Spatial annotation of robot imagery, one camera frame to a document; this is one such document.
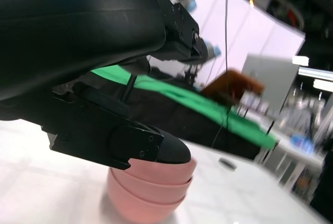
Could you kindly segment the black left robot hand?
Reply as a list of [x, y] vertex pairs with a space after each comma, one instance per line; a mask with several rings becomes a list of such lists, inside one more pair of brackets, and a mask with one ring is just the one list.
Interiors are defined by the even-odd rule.
[[129, 119], [147, 56], [202, 64], [199, 26], [170, 0], [1, 0], [1, 119], [48, 133], [50, 149], [126, 170], [131, 158], [191, 160], [173, 135]]

